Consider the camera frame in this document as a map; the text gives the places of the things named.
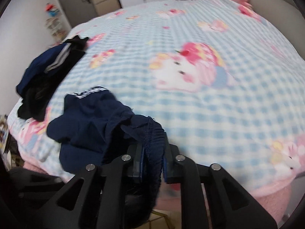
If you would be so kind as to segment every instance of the navy blue clothing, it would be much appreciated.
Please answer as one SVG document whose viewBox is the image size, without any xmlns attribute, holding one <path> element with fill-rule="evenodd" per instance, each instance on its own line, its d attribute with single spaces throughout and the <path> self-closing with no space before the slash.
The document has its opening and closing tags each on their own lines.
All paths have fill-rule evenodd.
<svg viewBox="0 0 305 229">
<path fill-rule="evenodd" d="M 133 142 L 144 147 L 150 208 L 161 184 L 165 132 L 151 117 L 135 115 L 103 87 L 67 95 L 64 113 L 51 121 L 47 135 L 62 143 L 63 169 L 78 173 L 87 164 L 101 166 L 125 154 Z"/>
<path fill-rule="evenodd" d="M 30 80 L 37 74 L 43 73 L 45 69 L 56 60 L 57 56 L 66 45 L 67 43 L 62 43 L 54 46 L 40 54 L 31 62 L 29 67 L 25 70 L 20 83 L 16 87 L 16 91 L 20 96 Z"/>
<path fill-rule="evenodd" d="M 88 37 L 80 39 L 77 35 L 73 39 L 66 40 L 65 42 L 69 45 L 63 47 L 65 52 L 60 52 L 58 59 L 45 69 L 43 68 L 48 62 L 47 59 L 53 59 L 53 55 L 46 55 L 45 58 L 39 57 L 38 61 L 33 61 L 34 64 L 31 64 L 28 69 L 32 70 L 35 75 L 32 77 L 27 69 L 17 86 L 17 89 L 23 87 L 20 90 L 23 100 L 18 109 L 18 117 L 25 120 L 34 118 L 37 121 L 45 119 L 45 110 L 49 101 L 66 75 L 85 55 L 83 49 L 86 47 L 88 39 Z"/>
</svg>

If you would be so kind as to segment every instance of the light blue checkered blanket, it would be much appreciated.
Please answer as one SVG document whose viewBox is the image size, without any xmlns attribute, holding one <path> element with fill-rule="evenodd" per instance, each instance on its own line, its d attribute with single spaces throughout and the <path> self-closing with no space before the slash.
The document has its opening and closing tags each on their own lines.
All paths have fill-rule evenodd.
<svg viewBox="0 0 305 229">
<path fill-rule="evenodd" d="M 22 157 L 71 178 L 45 128 L 63 113 L 66 94 L 103 86 L 135 114 L 155 118 L 183 154 L 221 164 L 248 191 L 287 185 L 305 171 L 305 62 L 271 23 L 238 6 L 152 2 L 75 27 L 68 37 L 90 37 L 87 53 L 58 87 L 45 121 L 19 119 L 21 102 L 9 116 Z"/>
</svg>

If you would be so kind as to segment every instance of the wall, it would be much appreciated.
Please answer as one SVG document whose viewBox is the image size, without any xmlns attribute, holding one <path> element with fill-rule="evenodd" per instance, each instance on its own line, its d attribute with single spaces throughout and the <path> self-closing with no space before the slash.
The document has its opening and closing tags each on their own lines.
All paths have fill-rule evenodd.
<svg viewBox="0 0 305 229">
<path fill-rule="evenodd" d="M 18 100 L 15 87 L 31 61 L 54 43 L 44 8 L 55 0 L 12 0 L 0 18 L 0 114 Z"/>
</svg>

